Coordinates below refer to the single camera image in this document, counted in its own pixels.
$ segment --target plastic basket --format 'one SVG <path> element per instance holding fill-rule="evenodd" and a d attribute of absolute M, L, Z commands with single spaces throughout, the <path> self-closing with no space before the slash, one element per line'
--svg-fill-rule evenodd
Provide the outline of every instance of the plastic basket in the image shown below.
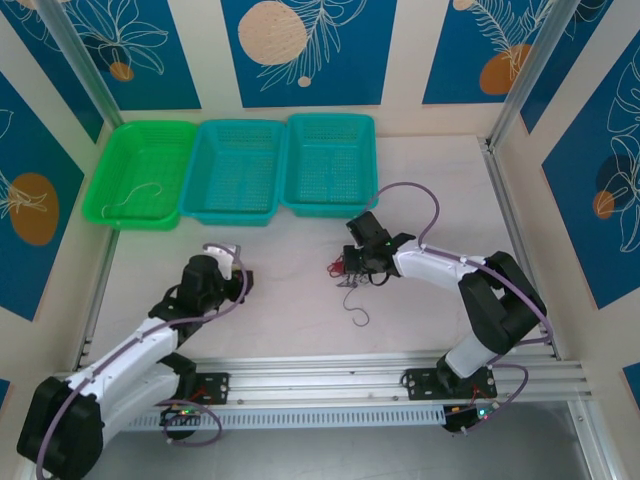
<path fill-rule="evenodd" d="M 197 127 L 140 121 L 118 127 L 87 192 L 83 211 L 116 229 L 171 230 Z"/>
<path fill-rule="evenodd" d="M 278 209 L 283 133 L 283 124 L 266 120 L 203 123 L 180 198 L 182 215 L 207 225 L 267 225 Z"/>
<path fill-rule="evenodd" d="M 285 135 L 281 202 L 298 216 L 351 218 L 378 190 L 373 119 L 299 114 Z"/>

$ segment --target teal basket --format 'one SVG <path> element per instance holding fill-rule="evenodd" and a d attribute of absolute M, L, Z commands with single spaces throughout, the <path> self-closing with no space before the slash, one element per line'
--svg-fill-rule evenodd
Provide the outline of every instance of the teal basket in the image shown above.
<path fill-rule="evenodd" d="M 283 133 L 283 124 L 265 120 L 203 123 L 180 213 L 206 225 L 267 225 L 278 209 Z"/>
<path fill-rule="evenodd" d="M 298 216 L 352 218 L 378 191 L 375 126 L 369 116 L 293 115 L 284 154 L 280 201 Z"/>

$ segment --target white table surface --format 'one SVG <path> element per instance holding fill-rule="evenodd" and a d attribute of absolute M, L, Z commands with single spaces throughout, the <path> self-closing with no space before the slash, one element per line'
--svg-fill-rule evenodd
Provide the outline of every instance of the white table surface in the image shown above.
<path fill-rule="evenodd" d="M 459 253 L 512 252 L 477 139 L 473 136 L 378 139 L 380 186 L 410 180 L 430 187 L 441 216 L 427 242 Z M 431 199 L 412 188 L 382 195 L 375 214 L 393 236 L 418 234 L 433 215 Z M 123 231 L 118 241 L 90 360 L 100 358 L 146 318 L 179 283 L 205 242 L 242 246 L 255 286 L 245 304 L 204 326 L 180 349 L 191 358 L 287 357 L 446 349 L 470 330 L 458 292 L 392 278 L 354 291 L 349 306 L 371 322 L 353 325 L 326 267 L 353 240 L 345 220 L 295 217 L 281 207 L 268 227 L 212 227 L 183 218 L 171 232 Z"/>

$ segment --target robotic arm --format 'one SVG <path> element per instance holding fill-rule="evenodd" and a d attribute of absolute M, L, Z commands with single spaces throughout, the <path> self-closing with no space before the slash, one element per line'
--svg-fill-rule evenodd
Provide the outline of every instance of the robotic arm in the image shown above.
<path fill-rule="evenodd" d="M 371 212 L 347 227 L 356 246 L 344 247 L 345 273 L 385 274 L 382 283 L 391 276 L 420 278 L 460 291 L 472 333 L 437 362 L 437 386 L 448 398 L 464 398 L 460 393 L 468 391 L 473 375 L 496 356 L 508 353 L 539 321 L 531 306 L 488 275 L 484 267 L 511 282 L 531 305 L 546 314 L 538 294 L 506 253 L 465 257 L 418 245 L 415 237 L 406 233 L 392 238 Z M 173 320 L 204 317 L 225 300 L 237 302 L 244 277 L 234 270 L 233 255 L 228 253 L 237 256 L 235 248 L 208 247 L 207 255 L 192 257 L 180 284 L 166 292 L 127 340 L 64 381 L 50 377 L 42 382 L 33 396 L 18 453 L 36 462 L 44 445 L 46 470 L 65 480 L 80 479 L 95 465 L 107 443 L 134 418 L 167 398 L 192 396 L 196 366 L 175 350 L 201 328 L 202 322 L 158 327 Z M 246 273 L 248 293 L 253 274 Z M 498 296 L 496 292 L 502 289 L 504 293 Z M 77 387 L 86 382 L 78 393 Z M 77 396 L 68 400 L 72 394 Z M 49 426 L 69 401 L 53 436 L 47 439 Z"/>
<path fill-rule="evenodd" d="M 230 251 L 237 254 L 238 247 L 231 247 Z M 203 317 L 220 308 L 225 300 L 238 300 L 243 276 L 233 269 L 232 255 L 215 247 L 208 247 L 207 253 L 191 257 L 180 284 L 166 292 L 124 342 L 85 370 L 63 381 L 49 377 L 40 384 L 18 440 L 18 453 L 36 462 L 54 415 L 86 379 L 91 382 L 64 413 L 46 450 L 44 468 L 65 480 L 84 477 L 107 443 L 149 408 L 169 398 L 187 399 L 193 395 L 196 365 L 175 350 L 202 323 L 185 323 L 143 334 L 171 320 Z M 249 293 L 253 274 L 246 273 Z M 138 342 L 101 369 L 107 359 L 132 340 Z"/>
<path fill-rule="evenodd" d="M 347 223 L 357 246 L 344 247 L 347 274 L 383 273 L 419 278 L 449 290 L 459 290 L 472 332 L 437 362 L 437 378 L 451 398 L 465 381 L 499 355 L 505 355 L 539 322 L 536 314 L 514 292 L 469 264 L 486 265 L 508 279 L 544 314 L 546 309 L 531 283 L 507 253 L 491 257 L 466 257 L 420 246 L 413 235 L 391 237 L 371 212 Z M 501 297 L 496 295 L 504 288 Z"/>

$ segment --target green basket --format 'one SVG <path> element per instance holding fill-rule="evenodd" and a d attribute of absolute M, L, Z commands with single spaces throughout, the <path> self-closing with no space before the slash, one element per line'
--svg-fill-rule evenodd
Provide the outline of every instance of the green basket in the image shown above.
<path fill-rule="evenodd" d="M 140 121 L 117 128 L 87 192 L 90 222 L 118 230 L 171 230 L 197 126 Z"/>

